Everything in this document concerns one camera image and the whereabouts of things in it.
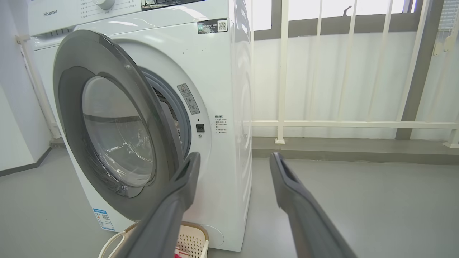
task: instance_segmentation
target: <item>floor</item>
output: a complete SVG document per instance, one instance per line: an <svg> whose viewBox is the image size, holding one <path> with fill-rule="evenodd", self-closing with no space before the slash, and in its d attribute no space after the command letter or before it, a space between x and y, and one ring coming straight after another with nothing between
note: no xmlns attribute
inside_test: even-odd
<svg viewBox="0 0 459 258"><path fill-rule="evenodd" d="M459 166L287 162L358 257L457 257ZM65 149L39 168L0 177L0 204L2 258L97 257L113 235L100 229ZM296 256L267 159L253 161L242 252L208 256Z"/></svg>

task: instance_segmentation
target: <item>basket handle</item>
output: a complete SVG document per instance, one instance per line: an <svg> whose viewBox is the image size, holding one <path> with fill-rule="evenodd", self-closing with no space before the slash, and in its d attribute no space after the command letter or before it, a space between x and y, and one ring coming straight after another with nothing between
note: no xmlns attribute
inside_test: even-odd
<svg viewBox="0 0 459 258"><path fill-rule="evenodd" d="M107 248L113 243L113 241L115 241L117 238L119 238L120 236L122 236L123 238L121 239L121 241L119 242L119 244L115 247L115 249L112 251L112 253L107 257L107 258L110 258L112 257L112 255L115 253L115 251L118 249L118 247L123 243L124 239L126 238L126 231L123 231L123 232L119 232L118 234L112 236L108 241L107 243L105 243L104 247L102 247L102 250L101 252L99 253L99 257L98 258L102 258L104 257L104 254L105 252L107 251Z"/></svg>
<svg viewBox="0 0 459 258"><path fill-rule="evenodd" d="M208 248L209 248L209 240L206 240L206 243L204 244L204 248L202 249L200 258L205 258L206 257Z"/></svg>

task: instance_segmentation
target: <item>white washing machine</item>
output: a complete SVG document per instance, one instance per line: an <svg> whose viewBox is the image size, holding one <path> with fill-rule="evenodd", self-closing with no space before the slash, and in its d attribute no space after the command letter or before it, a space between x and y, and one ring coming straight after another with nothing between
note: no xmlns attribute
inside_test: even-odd
<svg viewBox="0 0 459 258"><path fill-rule="evenodd" d="M29 27L101 227L140 220L198 151L196 197L183 220L203 225L210 247L240 251L252 185L245 1L35 0Z"/></svg>

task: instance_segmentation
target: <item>white railing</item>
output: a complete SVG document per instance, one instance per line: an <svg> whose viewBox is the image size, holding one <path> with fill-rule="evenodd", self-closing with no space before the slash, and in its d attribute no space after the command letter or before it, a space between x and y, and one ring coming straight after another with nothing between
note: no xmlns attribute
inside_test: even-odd
<svg viewBox="0 0 459 258"><path fill-rule="evenodd" d="M288 45L288 0L282 0L282 33L281 33L281 44L280 44L280 88L279 88L279 105L278 105L278 120L269 120L269 121L253 121L252 126L268 126L268 127L277 127L277 139L276 143L277 144L284 144L284 127L348 127L348 128L410 128L410 129L451 129L451 135L448 139L447 142L444 143L444 145L450 147L450 148L459 148L459 116L455 122L452 123L446 123L446 122L432 122L431 121L431 114L432 110L435 109L436 104L439 102L439 95L442 91L442 87L445 81L445 77L448 73L448 66L451 62L452 58L452 50L449 51L446 54L446 58L444 61L443 65L443 70L441 73L441 76L439 78L437 87L436 87L436 92L435 92L435 97L434 97L434 102L433 105L431 106L431 111L429 112L428 119L426 122L408 122L408 121L402 121L402 115L403 111L405 109L406 101L408 98L408 92L409 88L411 86L411 81L413 78L413 73L414 73L414 67L416 65L417 57L418 57L418 52L421 44L421 38L423 34L423 29L425 25L425 20L427 16L427 8L429 6L429 2L432 0L425 0L423 5L422 5L422 10L421 10L421 15L420 15L420 20L419 20L419 25L418 25L418 31L416 34L416 38L414 41L414 49L411 57L411 61L409 64L409 69L408 69L408 74L406 77L405 81L405 86L403 89L402 93L402 99L400 102L400 106L398 109L397 113L397 118L395 121L373 121L371 119L372 115L372 108L373 108L373 102L375 100L375 92L379 87L380 83L380 76L381 76L381 64L383 63L384 56L385 56L385 51L386 51L386 43L387 43L387 35L389 33L389 24L391 20L391 10L392 10L392 3L393 0L389 0L388 3L388 8L387 8L387 13L386 13L386 19L385 19L385 24L384 24L384 29L383 29L383 36L382 36L382 44L380 48L380 54L379 54L379 59L378 59L378 65L377 65L377 71L375 75L375 83L372 88L372 93L371 93L371 101L369 105L369 110L368 110L368 115L366 121L342 121L341 120L341 111L342 111L342 102L343 102L343 95L346 90L346 85L347 85L347 77L349 73L349 66L350 66L350 57L351 57L351 49L353 46L353 34L354 34L354 25L355 25L355 17L356 17L356 7L357 7L357 1L354 1L354 11L351 16L351 26L349 30L349 37L348 37L348 42L347 42L347 52L346 52L346 63L345 63L345 69L344 69L344 75L343 75L343 80L342 80L342 85L341 85L341 93L340 93L340 99L339 99L339 107L338 107L338 114L337 114L337 119L335 121L315 121L312 120L312 109L313 109L313 102L314 102L314 91L317 88L317 73L318 73L318 64L320 61L320 58L318 58L319 54L319 49L320 49L320 33L321 33L321 24L322 24L322 2L323 0L320 0L320 10L319 10L319 19L317 23L317 37L316 37L316 42L315 42L315 55L314 55L314 71L313 71L313 82L311 85L311 93L309 96L309 111L308 111L308 119L309 120L285 120L285 89L286 89L286 75L287 75L287 45ZM454 39L457 38L458 36L458 30L459 30L459 20L456 20L456 26L454 28L452 36Z"/></svg>

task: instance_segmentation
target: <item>blue label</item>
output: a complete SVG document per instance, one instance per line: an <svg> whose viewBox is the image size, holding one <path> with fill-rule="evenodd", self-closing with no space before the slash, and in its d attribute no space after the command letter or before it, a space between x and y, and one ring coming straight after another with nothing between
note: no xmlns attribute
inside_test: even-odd
<svg viewBox="0 0 459 258"><path fill-rule="evenodd" d="M95 216L97 217L97 220L99 221L99 224L101 227L105 230L112 230L115 231L115 228L112 225L112 222L110 221L110 218L108 217L108 214L104 210L99 210L99 209L93 209Z"/></svg>

